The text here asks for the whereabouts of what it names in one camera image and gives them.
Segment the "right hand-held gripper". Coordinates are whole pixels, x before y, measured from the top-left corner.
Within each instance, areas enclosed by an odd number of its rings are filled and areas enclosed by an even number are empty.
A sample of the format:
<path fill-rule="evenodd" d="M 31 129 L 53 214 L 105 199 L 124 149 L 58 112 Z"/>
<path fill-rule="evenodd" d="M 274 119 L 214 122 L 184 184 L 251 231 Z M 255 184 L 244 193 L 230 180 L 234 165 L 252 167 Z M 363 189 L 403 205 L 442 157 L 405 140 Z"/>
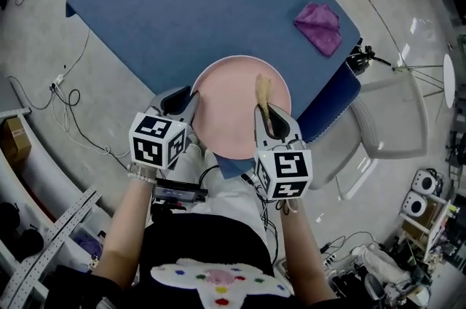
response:
<path fill-rule="evenodd" d="M 312 179 L 312 153 L 302 141 L 301 129 L 289 113 L 272 103 L 268 119 L 259 104 L 254 109 L 256 161 L 254 173 L 269 200 L 301 198 Z"/>

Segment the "white plastic chair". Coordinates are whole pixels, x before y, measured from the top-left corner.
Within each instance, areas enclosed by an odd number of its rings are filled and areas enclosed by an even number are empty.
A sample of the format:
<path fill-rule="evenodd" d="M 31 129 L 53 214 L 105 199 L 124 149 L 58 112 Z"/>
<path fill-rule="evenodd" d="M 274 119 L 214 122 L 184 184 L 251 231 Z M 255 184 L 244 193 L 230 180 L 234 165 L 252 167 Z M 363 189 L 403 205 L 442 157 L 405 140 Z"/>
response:
<path fill-rule="evenodd" d="M 351 199 L 381 160 L 424 157 L 428 119 L 422 92 L 409 74 L 370 82 L 336 121 L 308 147 L 312 190 L 335 182 Z"/>

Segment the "black recorder box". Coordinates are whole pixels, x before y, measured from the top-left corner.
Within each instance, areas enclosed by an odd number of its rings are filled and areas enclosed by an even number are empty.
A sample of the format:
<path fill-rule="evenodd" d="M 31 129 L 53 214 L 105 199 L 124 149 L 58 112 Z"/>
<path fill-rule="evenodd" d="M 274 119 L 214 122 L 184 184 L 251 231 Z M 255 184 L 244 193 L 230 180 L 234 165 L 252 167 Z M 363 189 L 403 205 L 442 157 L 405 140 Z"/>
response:
<path fill-rule="evenodd" d="M 157 179 L 153 190 L 154 197 L 160 200 L 196 203 L 205 202 L 208 191 L 200 184 L 191 184 L 169 179 Z"/>

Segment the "white side desk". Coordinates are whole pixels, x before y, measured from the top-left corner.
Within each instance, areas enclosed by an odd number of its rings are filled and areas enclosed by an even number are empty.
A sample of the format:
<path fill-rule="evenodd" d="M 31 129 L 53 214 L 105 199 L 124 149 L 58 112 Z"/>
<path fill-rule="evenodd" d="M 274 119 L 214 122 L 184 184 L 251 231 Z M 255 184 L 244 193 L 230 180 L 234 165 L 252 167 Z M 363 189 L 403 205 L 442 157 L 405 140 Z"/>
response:
<path fill-rule="evenodd" d="M 29 108 L 22 107 L 11 84 L 0 77 L 1 124 L 11 117 L 21 121 L 31 149 L 18 167 L 10 165 L 0 149 L 0 203 L 19 208 L 21 225 L 50 228 L 65 211 L 83 196 L 59 168 L 28 124 Z"/>

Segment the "perforated metal rail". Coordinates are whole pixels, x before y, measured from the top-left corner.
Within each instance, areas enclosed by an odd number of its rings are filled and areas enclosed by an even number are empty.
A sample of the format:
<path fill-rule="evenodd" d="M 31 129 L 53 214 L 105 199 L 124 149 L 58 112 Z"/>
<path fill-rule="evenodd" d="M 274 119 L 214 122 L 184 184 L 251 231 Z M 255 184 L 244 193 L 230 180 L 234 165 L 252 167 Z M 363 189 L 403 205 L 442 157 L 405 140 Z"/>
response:
<path fill-rule="evenodd" d="M 101 194 L 90 187 L 53 224 L 44 237 L 44 250 L 25 258 L 13 270 L 12 277 L 0 296 L 0 309 L 23 308 L 33 290 L 39 288 L 39 279 L 47 266 L 100 197 Z"/>

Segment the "person's white trousers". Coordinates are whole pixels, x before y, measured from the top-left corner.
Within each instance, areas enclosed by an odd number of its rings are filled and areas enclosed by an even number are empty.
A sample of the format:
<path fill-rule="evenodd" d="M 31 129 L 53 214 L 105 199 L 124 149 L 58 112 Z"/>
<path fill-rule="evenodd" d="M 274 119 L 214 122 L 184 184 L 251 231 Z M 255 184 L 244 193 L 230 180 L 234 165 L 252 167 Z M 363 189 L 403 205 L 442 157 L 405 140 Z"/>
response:
<path fill-rule="evenodd" d="M 189 144 L 167 177 L 190 184 L 201 182 L 208 191 L 207 200 L 194 205 L 192 213 L 225 216 L 242 222 L 266 241 L 255 190 L 240 177 L 225 179 L 216 165 L 217 159 L 210 150 L 202 151 L 196 144 Z"/>

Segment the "yellow sponge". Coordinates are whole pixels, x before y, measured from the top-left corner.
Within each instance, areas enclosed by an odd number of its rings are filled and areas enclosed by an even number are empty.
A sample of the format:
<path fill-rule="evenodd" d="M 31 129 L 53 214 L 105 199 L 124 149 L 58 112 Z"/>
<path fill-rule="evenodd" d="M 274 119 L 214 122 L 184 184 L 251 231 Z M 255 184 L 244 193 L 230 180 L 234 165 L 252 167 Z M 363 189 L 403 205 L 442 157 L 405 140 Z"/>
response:
<path fill-rule="evenodd" d="M 263 113 L 263 120 L 269 129 L 272 129 L 272 122 L 269 115 L 269 99 L 272 94 L 272 81 L 269 78 L 264 77 L 262 74 L 258 74 L 256 77 L 256 100 Z"/>

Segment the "black round helmet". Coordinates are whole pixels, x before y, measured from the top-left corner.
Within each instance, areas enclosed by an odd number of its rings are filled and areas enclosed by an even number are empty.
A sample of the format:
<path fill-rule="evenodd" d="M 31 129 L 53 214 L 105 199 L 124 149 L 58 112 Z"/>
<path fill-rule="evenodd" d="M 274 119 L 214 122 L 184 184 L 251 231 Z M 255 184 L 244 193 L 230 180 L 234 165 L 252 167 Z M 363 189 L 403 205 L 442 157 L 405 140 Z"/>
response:
<path fill-rule="evenodd" d="M 27 257 L 39 253 L 44 248 L 44 239 L 39 231 L 34 228 L 25 230 L 17 240 L 15 258 L 22 262 Z"/>
<path fill-rule="evenodd" d="M 0 203 L 0 229 L 14 230 L 20 225 L 17 207 L 11 203 Z"/>

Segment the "white round-faced device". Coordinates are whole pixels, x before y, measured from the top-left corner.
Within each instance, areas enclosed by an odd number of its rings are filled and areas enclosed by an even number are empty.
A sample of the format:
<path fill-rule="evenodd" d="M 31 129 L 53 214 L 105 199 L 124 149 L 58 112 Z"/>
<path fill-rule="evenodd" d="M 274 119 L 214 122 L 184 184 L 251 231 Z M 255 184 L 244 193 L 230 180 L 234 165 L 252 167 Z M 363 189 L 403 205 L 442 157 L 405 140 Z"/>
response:
<path fill-rule="evenodd" d="M 427 208 L 427 198 L 418 192 L 409 191 L 401 206 L 401 211 L 411 217 L 421 216 Z"/>
<path fill-rule="evenodd" d="M 419 169 L 411 183 L 411 189 L 421 195 L 431 195 L 437 187 L 437 179 L 426 170 Z"/>

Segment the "big pink plate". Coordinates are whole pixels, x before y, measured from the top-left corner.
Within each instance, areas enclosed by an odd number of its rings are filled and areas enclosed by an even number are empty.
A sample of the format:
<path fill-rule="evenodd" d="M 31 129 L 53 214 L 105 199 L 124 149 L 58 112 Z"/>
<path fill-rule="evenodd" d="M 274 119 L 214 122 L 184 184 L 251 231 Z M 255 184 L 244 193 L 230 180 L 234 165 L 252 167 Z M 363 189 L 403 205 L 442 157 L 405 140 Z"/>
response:
<path fill-rule="evenodd" d="M 291 112 L 291 96 L 280 73 L 267 62 L 248 55 L 233 55 L 209 65 L 194 83 L 200 103 L 192 127 L 213 153 L 231 160 L 254 156 L 256 78 L 272 83 L 270 101 Z"/>

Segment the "person's left forearm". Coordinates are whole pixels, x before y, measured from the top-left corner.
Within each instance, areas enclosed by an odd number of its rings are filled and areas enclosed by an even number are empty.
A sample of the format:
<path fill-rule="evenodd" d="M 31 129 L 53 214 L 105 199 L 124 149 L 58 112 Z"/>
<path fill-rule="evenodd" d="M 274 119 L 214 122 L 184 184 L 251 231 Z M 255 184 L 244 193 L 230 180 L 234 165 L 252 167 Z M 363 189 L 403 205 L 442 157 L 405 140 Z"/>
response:
<path fill-rule="evenodd" d="M 92 272 L 122 289 L 132 285 L 138 269 L 152 188 L 151 183 L 130 179 L 106 234 L 100 261 Z"/>

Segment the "cardboard box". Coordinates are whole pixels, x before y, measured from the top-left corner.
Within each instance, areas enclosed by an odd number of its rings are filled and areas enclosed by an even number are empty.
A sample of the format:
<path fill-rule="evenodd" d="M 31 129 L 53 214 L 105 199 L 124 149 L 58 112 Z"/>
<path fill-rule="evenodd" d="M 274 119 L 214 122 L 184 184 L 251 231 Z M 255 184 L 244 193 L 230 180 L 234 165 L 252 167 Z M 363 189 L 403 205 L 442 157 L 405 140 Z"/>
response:
<path fill-rule="evenodd" d="M 18 117 L 3 121 L 0 131 L 0 148 L 10 165 L 23 163 L 29 156 L 31 143 Z"/>

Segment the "person's black top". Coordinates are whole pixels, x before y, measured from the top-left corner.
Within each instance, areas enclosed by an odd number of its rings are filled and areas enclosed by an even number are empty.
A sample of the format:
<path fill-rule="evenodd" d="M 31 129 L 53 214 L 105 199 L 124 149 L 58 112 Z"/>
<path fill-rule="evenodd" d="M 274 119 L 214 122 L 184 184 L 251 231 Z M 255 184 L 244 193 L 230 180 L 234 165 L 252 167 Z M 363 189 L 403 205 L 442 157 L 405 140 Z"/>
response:
<path fill-rule="evenodd" d="M 45 309 L 342 309 L 336 297 L 305 305 L 273 273 L 262 239 L 246 224 L 170 214 L 146 226 L 133 283 L 122 289 L 59 267 Z"/>

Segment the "round white side table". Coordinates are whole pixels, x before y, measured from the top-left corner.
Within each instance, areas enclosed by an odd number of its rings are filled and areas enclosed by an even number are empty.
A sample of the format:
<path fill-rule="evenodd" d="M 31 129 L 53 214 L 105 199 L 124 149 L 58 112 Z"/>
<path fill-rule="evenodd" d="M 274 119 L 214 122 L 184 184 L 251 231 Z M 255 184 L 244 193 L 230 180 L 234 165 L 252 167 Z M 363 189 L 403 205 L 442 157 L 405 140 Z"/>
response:
<path fill-rule="evenodd" d="M 430 74 L 424 73 L 423 69 L 440 69 L 441 70 L 441 79 L 435 78 Z M 392 70 L 394 72 L 402 73 L 407 71 L 411 74 L 416 80 L 420 80 L 426 84 L 429 84 L 435 88 L 435 91 L 427 94 L 423 94 L 423 98 L 429 98 L 435 95 L 443 95 L 443 99 L 448 108 L 451 108 L 454 105 L 456 98 L 456 74 L 454 70 L 454 64 L 452 62 L 451 56 L 445 54 L 441 64 L 433 65 L 417 65 L 417 66 L 393 66 Z"/>

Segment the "light wooden rack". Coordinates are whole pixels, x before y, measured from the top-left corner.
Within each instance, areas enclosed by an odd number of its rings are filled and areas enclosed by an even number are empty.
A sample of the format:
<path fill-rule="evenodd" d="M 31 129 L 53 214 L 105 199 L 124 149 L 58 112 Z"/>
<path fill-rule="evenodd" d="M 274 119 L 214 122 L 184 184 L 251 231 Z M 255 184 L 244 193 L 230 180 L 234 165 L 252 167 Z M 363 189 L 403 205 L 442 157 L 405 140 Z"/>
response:
<path fill-rule="evenodd" d="M 450 200 L 445 200 L 435 195 L 428 195 L 427 199 L 428 202 L 436 204 L 436 208 L 438 208 L 438 211 L 434 212 L 433 218 L 427 224 L 427 226 L 423 226 L 418 221 L 416 221 L 415 219 L 403 212 L 399 213 L 399 216 L 404 222 L 406 222 L 412 228 L 420 232 L 420 235 L 422 237 L 420 239 L 414 238 L 410 233 L 411 230 L 406 231 L 403 227 L 401 227 L 405 239 L 407 239 L 409 242 L 412 242 L 417 248 L 419 248 L 424 253 L 422 258 L 422 261 L 424 263 L 426 263 L 429 259 L 430 252 L 435 247 L 435 244 L 441 236 L 441 233 L 444 230 L 444 226 L 448 221 L 449 216 L 452 215 L 452 203 Z"/>

